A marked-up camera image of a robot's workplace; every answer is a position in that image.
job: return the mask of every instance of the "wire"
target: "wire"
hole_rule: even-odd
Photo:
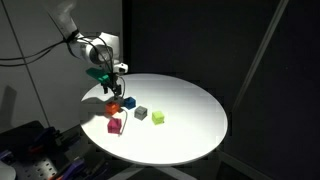
[[[83,41],[85,41],[85,42],[87,42],[88,44],[90,44],[93,48],[94,48],[94,50],[96,51],[96,53],[97,54],[99,54],[100,56],[102,56],[102,58],[103,58],[103,60],[106,62],[106,64],[107,64],[107,67],[108,67],[108,69],[109,69],[109,71],[110,72],[113,72],[113,71],[111,71],[111,68],[110,68],[110,66],[108,65],[108,61],[106,60],[106,58],[102,55],[102,53],[99,51],[99,49],[96,47],[96,46],[94,46],[90,41],[87,41],[87,40],[85,40],[84,38],[86,38],[86,37],[82,37],[82,38],[78,38],[78,39],[80,39],[80,40],[83,40]]]
[[[36,59],[34,59],[34,60],[30,61],[30,62],[25,62],[25,63],[21,63],[21,64],[10,64],[10,65],[0,64],[0,67],[17,67],[17,66],[24,66],[24,65],[27,65],[27,64],[34,63],[34,62],[38,61],[39,59],[41,59],[42,57],[44,57],[45,55],[47,55],[49,52],[51,52],[52,49],[54,47],[56,47],[57,45],[59,45],[59,44],[56,44],[55,46],[51,47],[45,53],[43,53],[41,56],[37,57]]]
[[[122,93],[122,98],[123,98],[123,96],[124,96],[124,93],[126,92],[126,82],[124,81],[124,79],[123,79],[123,77],[121,77],[121,76],[118,76],[121,80],[122,80],[122,82],[123,82],[123,93]]]
[[[112,61],[113,55],[112,55],[111,52],[109,51],[107,43],[106,43],[101,37],[99,37],[99,36],[84,36],[84,37],[81,37],[81,38],[79,38],[79,39],[82,39],[82,38],[91,38],[91,37],[98,38],[98,39],[100,39],[100,40],[103,42],[104,46],[105,46],[106,49],[107,49],[108,55],[109,55],[109,57],[110,57],[110,60],[108,60],[108,61],[106,61],[105,59],[104,59],[104,60],[106,61],[106,63],[108,63],[109,61],[111,62],[111,67],[112,67],[112,72],[113,72],[113,61]]]
[[[46,113],[46,111],[44,110],[44,107],[43,107],[43,104],[42,104],[42,101],[41,101],[39,92],[38,92],[37,87],[36,87],[36,84],[35,84],[35,82],[34,82],[34,80],[33,80],[33,77],[32,77],[31,71],[30,71],[30,69],[29,69],[29,66],[27,65],[27,60],[26,60],[25,57],[24,57],[24,54],[23,54],[21,45],[20,45],[19,40],[18,40],[18,36],[17,36],[17,34],[16,34],[16,32],[15,32],[15,30],[14,30],[14,28],[13,28],[11,19],[10,19],[10,17],[9,17],[8,10],[7,10],[6,5],[5,5],[5,3],[4,3],[3,0],[1,0],[1,4],[2,4],[2,7],[3,7],[3,9],[4,9],[4,11],[5,11],[5,14],[6,14],[6,16],[7,16],[7,19],[8,19],[10,28],[11,28],[11,31],[12,31],[12,33],[13,33],[14,39],[15,39],[15,41],[16,41],[16,43],[17,43],[18,48],[19,48],[20,54],[21,54],[21,56],[22,56],[22,58],[23,58],[23,62],[24,62],[24,64],[25,64],[26,70],[27,70],[27,72],[28,72],[28,76],[29,76],[30,81],[31,81],[31,83],[32,83],[33,89],[34,89],[34,91],[35,91],[35,93],[36,93],[36,96],[37,96],[37,99],[38,99],[38,101],[39,101],[41,110],[42,110],[42,112],[43,112],[43,115],[44,115],[44,117],[45,117],[45,120],[47,121],[48,127],[50,127],[51,125],[50,125],[50,122],[49,122],[47,113]]]
[[[48,11],[47,11],[47,13],[48,13],[48,15],[49,15],[49,17],[50,17],[51,21],[53,22],[53,24],[56,26],[56,28],[57,28],[57,29],[58,29],[58,31],[60,32],[61,36],[62,36],[63,38],[67,38],[67,37],[64,37],[64,35],[63,35],[63,33],[62,33],[61,29],[58,27],[57,23],[53,20],[53,18],[52,18],[52,16],[50,15],[50,13],[49,13]]]
[[[64,40],[62,40],[62,41],[60,41],[60,42],[57,42],[57,43],[55,43],[55,44],[53,44],[53,45],[51,45],[51,46],[49,46],[49,47],[46,47],[46,48],[42,49],[41,51],[39,51],[39,52],[37,52],[37,53],[35,53],[35,54],[29,55],[29,56],[25,56],[24,58],[34,57],[34,56],[39,55],[39,54],[45,52],[46,50],[51,49],[51,48],[53,48],[53,47],[55,47],[55,46],[57,46],[57,45],[59,45],[59,44],[62,44],[62,43],[64,43]],[[13,60],[21,60],[21,59],[23,59],[23,57],[0,58],[0,61],[13,61]]]
[[[124,131],[124,128],[125,128],[125,126],[126,126],[127,120],[128,120],[128,112],[127,112],[126,110],[124,110],[124,109],[122,109],[122,110],[126,113],[126,120],[125,120],[125,122],[124,122],[124,124],[123,124],[123,128],[122,128],[122,131],[121,131],[121,133],[119,134],[119,136],[122,135],[122,133],[123,133],[123,131]]]

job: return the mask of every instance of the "equipment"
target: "equipment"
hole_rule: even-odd
[[[16,178],[16,170],[13,167],[3,163],[1,160],[0,160],[0,178],[8,179],[8,180]]]
[[[99,79],[104,93],[108,88],[117,99],[121,93],[118,77],[128,72],[128,65],[120,62],[119,37],[107,33],[95,33],[94,36],[81,34],[71,17],[77,0],[44,0],[44,7],[52,21],[64,37],[70,53],[79,59],[99,65],[102,69],[88,69],[87,73]]]

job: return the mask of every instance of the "gray wall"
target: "gray wall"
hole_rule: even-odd
[[[40,0],[4,2],[25,55],[62,40]],[[110,32],[119,34],[122,40],[120,0],[78,0],[73,17],[82,32]],[[0,58],[21,56],[2,5],[0,23]],[[97,84],[85,73],[89,67],[86,62],[71,56],[65,44],[29,65],[48,120],[61,131],[79,124],[81,98]],[[25,67],[0,67],[0,103],[1,132],[32,120],[39,120],[46,126]]]

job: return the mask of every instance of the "orange cube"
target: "orange cube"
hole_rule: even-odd
[[[106,104],[106,113],[110,115],[114,115],[120,109],[120,105],[115,102],[109,102]]]

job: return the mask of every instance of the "round white table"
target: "round white table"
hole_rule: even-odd
[[[127,117],[122,135],[108,133],[109,119],[104,104],[112,93],[104,94],[100,84],[82,99],[85,117],[81,127],[105,152],[138,165],[173,166],[200,159],[213,151],[227,132],[227,116],[220,103],[202,88],[175,77],[157,74],[131,74],[125,80],[124,98],[133,97],[136,108],[143,106],[148,115],[134,117],[133,109],[113,115]],[[121,79],[118,83],[124,88]],[[164,123],[154,125],[152,112],[161,111]]]

